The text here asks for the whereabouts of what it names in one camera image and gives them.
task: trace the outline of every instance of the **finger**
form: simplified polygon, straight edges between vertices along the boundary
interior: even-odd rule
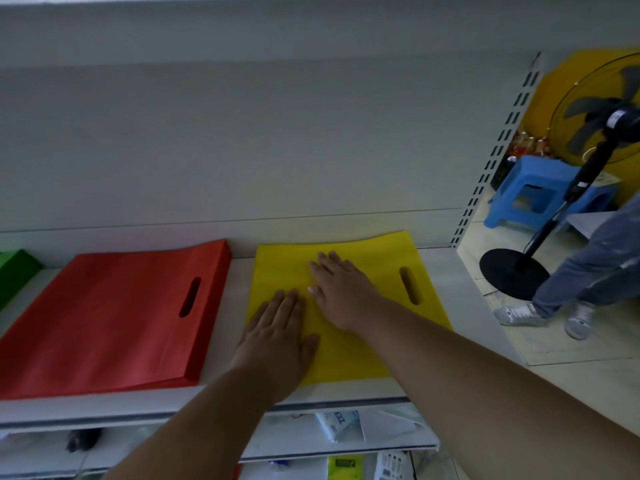
[[[332,274],[335,274],[342,269],[336,261],[329,259],[329,257],[324,253],[318,253],[318,261],[320,261],[320,264],[327,268]]]
[[[252,331],[256,327],[256,325],[258,325],[258,322],[260,321],[260,317],[262,316],[264,311],[267,309],[268,304],[269,304],[268,301],[263,301],[260,304],[260,306],[258,306],[258,309],[255,311],[255,313],[251,317],[251,320],[249,320],[249,322],[244,326],[244,330],[242,332],[242,338],[240,339],[240,342],[244,340],[247,333]]]
[[[314,278],[320,283],[320,286],[328,284],[329,279],[331,279],[331,273],[329,273],[329,271],[315,261],[309,261],[309,267],[311,268],[311,274],[314,275]]]
[[[300,380],[305,376],[311,363],[314,361],[318,346],[320,345],[319,335],[309,335],[300,345]]]
[[[326,297],[324,295],[324,291],[322,291],[322,288],[320,288],[320,286],[309,286],[307,290],[316,301],[316,304],[318,308],[320,308],[320,311],[326,316],[326,314],[324,313],[324,307],[326,306]]]
[[[273,322],[273,318],[274,316],[276,316],[276,312],[278,311],[278,308],[282,303],[283,298],[284,298],[284,291],[277,290],[276,293],[273,295],[273,298],[271,298],[271,301],[267,305],[266,310],[260,317],[260,320],[258,320],[257,328],[267,328],[268,326],[271,325],[271,323]]]
[[[354,263],[352,263],[350,260],[345,259],[344,260],[344,268],[347,271],[359,271],[358,268],[356,267],[356,265]]]
[[[346,263],[338,256],[338,253],[335,251],[329,251],[329,259],[334,263],[337,263],[343,270],[348,271]]]
[[[305,314],[305,297],[299,296],[296,305],[291,311],[289,321],[285,327],[286,331],[291,332],[296,338],[300,336],[300,330],[302,330],[302,319]]]
[[[278,307],[275,317],[273,318],[273,326],[275,328],[284,329],[289,321],[291,311],[298,300],[298,290],[293,289],[287,293],[284,301]]]

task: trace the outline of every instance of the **forearm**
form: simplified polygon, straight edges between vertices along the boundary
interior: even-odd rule
[[[106,479],[228,480],[270,401],[259,371],[229,371],[112,468]]]
[[[359,334],[474,480],[637,476],[636,436],[523,367],[392,301],[365,325]]]

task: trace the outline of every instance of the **gray sneaker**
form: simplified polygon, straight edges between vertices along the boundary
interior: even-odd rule
[[[572,339],[584,340],[591,334],[591,320],[596,307],[586,301],[578,301],[571,316],[564,321],[564,331]]]
[[[528,303],[523,306],[503,306],[493,312],[501,325],[505,326],[546,326],[548,320],[538,315],[535,307]]]

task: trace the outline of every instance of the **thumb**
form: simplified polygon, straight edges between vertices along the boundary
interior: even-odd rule
[[[324,291],[322,291],[322,288],[320,288],[320,286],[314,285],[314,286],[309,286],[307,290],[309,291],[311,296],[314,297],[314,300],[316,300],[316,304],[320,308],[320,311],[324,313],[324,306],[326,305],[326,297],[324,295]]]
[[[301,378],[305,376],[309,367],[311,367],[311,363],[316,356],[316,350],[318,350],[318,345],[320,345],[320,335],[318,334],[309,335],[302,341],[302,345],[300,345]]]

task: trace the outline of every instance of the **jeans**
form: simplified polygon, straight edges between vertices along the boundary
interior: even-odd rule
[[[591,236],[587,246],[568,257],[542,283],[532,303],[542,317],[551,317],[576,299],[610,305],[640,295],[640,192]]]

